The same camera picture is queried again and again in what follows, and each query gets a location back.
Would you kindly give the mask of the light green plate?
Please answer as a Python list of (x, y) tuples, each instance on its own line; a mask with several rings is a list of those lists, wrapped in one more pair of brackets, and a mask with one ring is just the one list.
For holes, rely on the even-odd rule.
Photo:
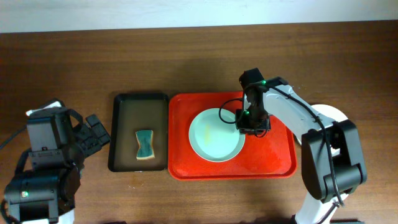
[(219, 108), (196, 115), (188, 132), (195, 153), (210, 162), (226, 162), (236, 157), (244, 146), (246, 136), (238, 131), (234, 120), (234, 113)]

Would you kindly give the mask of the green and yellow sponge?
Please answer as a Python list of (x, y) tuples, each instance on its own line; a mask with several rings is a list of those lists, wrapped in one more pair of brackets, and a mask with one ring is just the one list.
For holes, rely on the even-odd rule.
[(137, 160), (148, 160), (155, 157), (153, 148), (153, 130), (136, 131), (136, 139), (138, 142)]

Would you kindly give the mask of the white plate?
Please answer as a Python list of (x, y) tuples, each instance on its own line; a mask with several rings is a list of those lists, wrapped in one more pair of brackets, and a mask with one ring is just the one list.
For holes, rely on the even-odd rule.
[[(347, 120), (348, 117), (339, 109), (330, 106), (317, 104), (312, 105), (312, 112), (320, 118), (324, 127), (332, 126), (332, 122), (341, 122)], [(302, 106), (298, 106), (298, 114), (294, 116), (293, 129), (297, 141), (302, 145), (302, 135), (308, 133), (310, 130), (321, 131), (321, 126), (317, 123), (315, 118)]]

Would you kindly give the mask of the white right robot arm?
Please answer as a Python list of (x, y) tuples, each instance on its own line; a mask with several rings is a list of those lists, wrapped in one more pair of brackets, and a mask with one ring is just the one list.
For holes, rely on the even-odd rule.
[(242, 108), (235, 123), (240, 133), (261, 138), (274, 116), (301, 138), (307, 196), (292, 223), (331, 223), (336, 210), (344, 207), (343, 200), (368, 178), (356, 125), (315, 110), (283, 78), (243, 74), (239, 82)]

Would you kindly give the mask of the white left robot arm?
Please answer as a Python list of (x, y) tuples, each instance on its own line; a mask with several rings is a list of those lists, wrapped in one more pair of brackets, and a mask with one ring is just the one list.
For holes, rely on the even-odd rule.
[(32, 115), (26, 128), (31, 147), (6, 185), (1, 215), (6, 223), (46, 220), (58, 223), (75, 208), (84, 161), (110, 142), (94, 114), (73, 126), (69, 112)]

